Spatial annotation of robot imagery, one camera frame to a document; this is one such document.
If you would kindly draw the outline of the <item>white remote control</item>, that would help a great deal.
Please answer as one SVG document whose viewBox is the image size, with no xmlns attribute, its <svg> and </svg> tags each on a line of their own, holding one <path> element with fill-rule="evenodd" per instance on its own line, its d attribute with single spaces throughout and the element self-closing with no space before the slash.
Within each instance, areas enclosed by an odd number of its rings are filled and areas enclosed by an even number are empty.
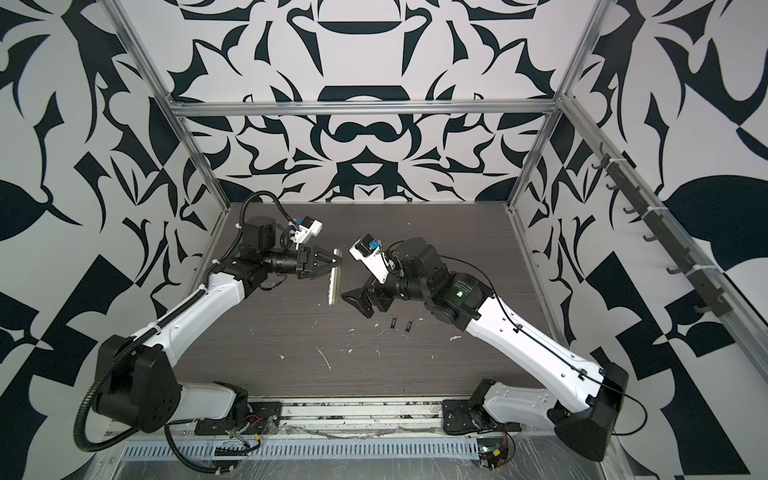
<svg viewBox="0 0 768 480">
<path fill-rule="evenodd" d="M 339 248 L 335 248 L 333 250 L 333 254 L 337 257 L 337 259 L 334 261 L 334 266 L 331 269 L 329 278 L 328 304 L 330 306 L 336 305 L 338 303 L 341 282 L 342 251 Z"/>
</svg>

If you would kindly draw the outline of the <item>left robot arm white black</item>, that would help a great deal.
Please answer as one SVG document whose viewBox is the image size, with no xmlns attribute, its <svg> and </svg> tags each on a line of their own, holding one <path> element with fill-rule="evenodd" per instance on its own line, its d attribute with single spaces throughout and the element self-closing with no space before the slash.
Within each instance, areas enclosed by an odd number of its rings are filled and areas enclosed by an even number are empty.
<svg viewBox="0 0 768 480">
<path fill-rule="evenodd" d="M 314 280 L 339 266 L 339 256 L 310 242 L 322 228 L 312 217 L 284 230 L 270 217 L 241 222 L 233 244 L 189 297 L 133 335 L 114 335 L 102 344 L 77 424 L 82 426 L 89 413 L 125 424 L 132 432 L 151 433 L 180 420 L 239 424 L 247 409 L 245 391 L 223 382 L 183 383 L 174 368 L 225 313 L 264 290 L 270 275 Z"/>
</svg>

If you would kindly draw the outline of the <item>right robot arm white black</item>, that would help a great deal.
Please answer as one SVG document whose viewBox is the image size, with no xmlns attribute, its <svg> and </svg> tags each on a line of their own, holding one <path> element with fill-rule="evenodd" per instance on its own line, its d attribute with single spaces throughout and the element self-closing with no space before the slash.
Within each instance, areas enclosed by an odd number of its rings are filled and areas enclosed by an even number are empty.
<svg viewBox="0 0 768 480">
<path fill-rule="evenodd" d="M 390 249 L 370 235 L 349 249 L 370 276 L 342 299 L 365 317 L 397 300 L 418 301 L 439 321 L 494 347 L 541 385 L 527 390 L 498 381 L 481 385 L 475 401 L 498 424 L 552 431 L 585 459 L 604 459 L 629 381 L 609 362 L 579 356 L 518 315 L 483 273 L 453 271 L 447 257 L 421 237 Z"/>
</svg>

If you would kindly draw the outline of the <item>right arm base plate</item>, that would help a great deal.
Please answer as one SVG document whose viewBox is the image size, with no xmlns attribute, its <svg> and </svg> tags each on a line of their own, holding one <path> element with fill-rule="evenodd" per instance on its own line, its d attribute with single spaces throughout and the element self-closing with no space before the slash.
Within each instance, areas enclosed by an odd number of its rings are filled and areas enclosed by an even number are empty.
<svg viewBox="0 0 768 480">
<path fill-rule="evenodd" d="M 442 429 L 450 436 L 486 434 L 502 432 L 521 432 L 519 423 L 500 423 L 478 403 L 470 400 L 447 399 L 441 402 Z"/>
</svg>

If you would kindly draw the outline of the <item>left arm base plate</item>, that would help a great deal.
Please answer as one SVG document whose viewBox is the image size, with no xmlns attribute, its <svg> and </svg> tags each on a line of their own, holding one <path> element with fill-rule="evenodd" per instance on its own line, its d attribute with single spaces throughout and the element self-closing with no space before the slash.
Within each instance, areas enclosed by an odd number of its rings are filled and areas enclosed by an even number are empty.
<svg viewBox="0 0 768 480">
<path fill-rule="evenodd" d="M 225 435 L 237 431 L 241 435 L 261 435 L 276 431 L 282 419 L 283 404 L 279 401 L 256 401 L 238 405 L 235 413 L 223 419 L 199 420 L 197 436 Z"/>
</svg>

